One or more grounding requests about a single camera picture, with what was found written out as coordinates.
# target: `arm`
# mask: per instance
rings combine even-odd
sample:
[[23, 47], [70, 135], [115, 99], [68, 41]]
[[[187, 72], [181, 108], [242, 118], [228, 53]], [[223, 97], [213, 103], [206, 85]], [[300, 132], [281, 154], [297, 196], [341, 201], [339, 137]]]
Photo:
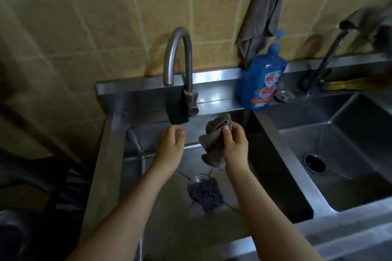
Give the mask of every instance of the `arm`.
[[155, 199], [177, 169], [184, 153], [184, 144], [185, 131], [182, 126], [167, 128], [159, 138], [154, 163], [139, 184], [72, 252], [67, 261], [133, 260]]
[[226, 173], [236, 192], [260, 260], [322, 260], [263, 189], [248, 165], [248, 141], [240, 125], [223, 128]]

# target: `backsplash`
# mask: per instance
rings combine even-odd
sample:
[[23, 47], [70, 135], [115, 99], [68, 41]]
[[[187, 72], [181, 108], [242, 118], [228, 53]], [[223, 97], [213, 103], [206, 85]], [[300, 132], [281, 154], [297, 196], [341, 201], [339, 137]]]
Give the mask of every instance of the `backsplash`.
[[[341, 19], [390, 0], [283, 0], [281, 56], [318, 58]], [[3, 102], [82, 160], [95, 153], [104, 113], [94, 83], [163, 72], [171, 31], [186, 27], [194, 70], [238, 65], [237, 33], [250, 0], [0, 0]], [[338, 55], [369, 53], [352, 32]], [[184, 70], [183, 51], [176, 69]], [[0, 146], [30, 158], [49, 153], [0, 120]]]

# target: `person's left hand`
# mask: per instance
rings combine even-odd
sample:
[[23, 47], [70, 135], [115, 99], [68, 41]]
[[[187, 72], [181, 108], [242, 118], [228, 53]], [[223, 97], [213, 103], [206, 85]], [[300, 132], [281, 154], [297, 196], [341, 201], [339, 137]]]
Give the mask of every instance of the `person's left hand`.
[[185, 130], [181, 125], [171, 125], [161, 134], [154, 158], [154, 168], [169, 178], [179, 166], [184, 154]]

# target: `forearm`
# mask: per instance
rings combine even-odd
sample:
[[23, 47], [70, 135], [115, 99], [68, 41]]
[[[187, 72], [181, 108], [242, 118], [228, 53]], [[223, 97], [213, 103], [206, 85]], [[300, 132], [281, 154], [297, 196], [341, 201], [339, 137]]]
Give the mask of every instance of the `forearm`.
[[261, 260], [322, 260], [249, 169], [229, 178]]
[[167, 179], [152, 165], [135, 189], [67, 261], [133, 260], [155, 199]]

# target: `person's left arm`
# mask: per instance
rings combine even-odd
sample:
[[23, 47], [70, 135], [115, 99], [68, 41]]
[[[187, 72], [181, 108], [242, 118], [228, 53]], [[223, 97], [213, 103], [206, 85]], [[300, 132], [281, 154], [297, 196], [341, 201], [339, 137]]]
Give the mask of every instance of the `person's left arm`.
[[168, 127], [159, 138], [154, 163], [139, 184], [66, 261], [133, 260], [155, 199], [177, 169], [184, 145], [184, 128], [179, 125]]

